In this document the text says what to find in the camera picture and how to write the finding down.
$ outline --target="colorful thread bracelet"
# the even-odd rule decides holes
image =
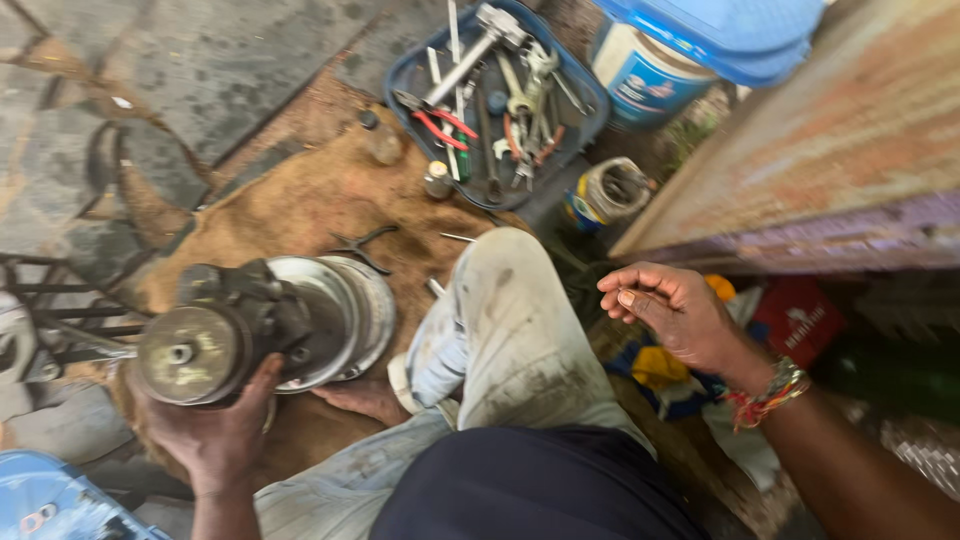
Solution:
[[[810,387],[806,371],[800,369],[789,357],[784,356],[774,366],[777,373],[767,392],[762,396],[751,397],[745,392],[727,389],[723,398],[733,404],[733,432],[740,428],[755,428],[773,409],[800,396]]]

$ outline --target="foot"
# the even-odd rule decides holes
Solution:
[[[412,416],[396,399],[388,380],[331,382],[311,392],[337,408],[371,416],[388,428],[403,424]]]

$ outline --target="jute mat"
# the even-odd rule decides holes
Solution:
[[[402,133],[388,111],[379,112]],[[422,175],[427,158],[411,141],[398,164],[381,166],[365,150],[364,135],[354,125],[325,146],[289,158],[200,212],[196,230],[140,284],[139,304],[154,313],[174,307],[177,276],[190,264],[239,266],[253,258],[318,256],[338,245],[329,232],[359,237],[398,225],[398,232],[385,233],[364,246],[374,260],[394,271],[386,278],[397,305],[393,343],[365,375],[386,379],[386,361],[407,349],[434,301],[423,285],[427,277],[432,274],[445,283],[466,247],[439,233],[477,236],[493,224],[459,195],[442,203],[426,197]],[[527,229],[511,213],[499,217]],[[142,436],[123,370],[110,387],[152,457],[174,476],[186,479],[170,455]],[[370,417],[335,408],[309,393],[278,396],[257,483],[287,479],[383,429]]]

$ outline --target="leg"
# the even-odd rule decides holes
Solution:
[[[365,539],[406,468],[449,433],[444,417],[428,409],[268,485],[254,501],[263,537]]]
[[[654,453],[616,403],[550,257],[517,229],[494,229],[468,246],[407,366],[427,406],[465,385],[460,429],[617,428]]]

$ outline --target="red-handled pliers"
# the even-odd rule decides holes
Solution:
[[[409,92],[404,92],[403,90],[395,89],[394,97],[398,102],[400,102],[400,104],[403,107],[406,107],[407,109],[410,110],[411,116],[413,116],[414,118],[417,118],[420,122],[423,122],[423,125],[426,126],[426,129],[430,130],[430,133],[432,133],[433,135],[436,135],[439,140],[443,141],[446,144],[449,144],[450,146],[456,148],[457,150],[466,151],[467,145],[453,138],[452,136],[447,135],[444,132],[440,131],[440,128],[437,127],[437,124],[434,124],[433,121],[430,120],[430,116],[427,115],[428,113],[433,114],[434,116],[442,120],[446,120],[454,128],[457,128],[458,130],[460,130],[470,138],[478,137],[477,133],[474,130],[468,128],[467,124],[464,124],[463,122],[461,122],[452,112],[441,110],[441,109],[425,110],[423,108],[423,102],[420,100],[420,98],[418,98],[417,96]]]

